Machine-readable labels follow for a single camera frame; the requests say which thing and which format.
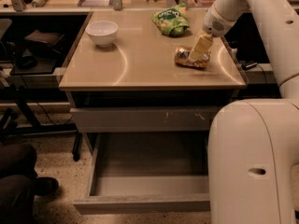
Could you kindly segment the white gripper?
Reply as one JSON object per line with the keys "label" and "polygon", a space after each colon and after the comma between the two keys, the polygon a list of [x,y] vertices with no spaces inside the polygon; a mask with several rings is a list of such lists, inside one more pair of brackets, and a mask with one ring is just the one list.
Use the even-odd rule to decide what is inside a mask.
{"label": "white gripper", "polygon": [[192,62],[199,60],[213,45],[213,36],[226,35],[235,25],[234,21],[228,21],[212,6],[204,16],[202,29],[205,33],[199,35],[193,45],[188,59]]}

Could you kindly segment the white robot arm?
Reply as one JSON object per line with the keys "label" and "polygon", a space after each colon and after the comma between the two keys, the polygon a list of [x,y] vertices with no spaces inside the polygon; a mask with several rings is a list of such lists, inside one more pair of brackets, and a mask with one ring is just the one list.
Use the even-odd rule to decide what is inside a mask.
{"label": "white robot arm", "polygon": [[221,109],[208,138],[212,224],[296,224],[292,167],[299,163],[299,20],[288,0],[216,0],[203,29],[225,35],[251,12],[280,98]]}

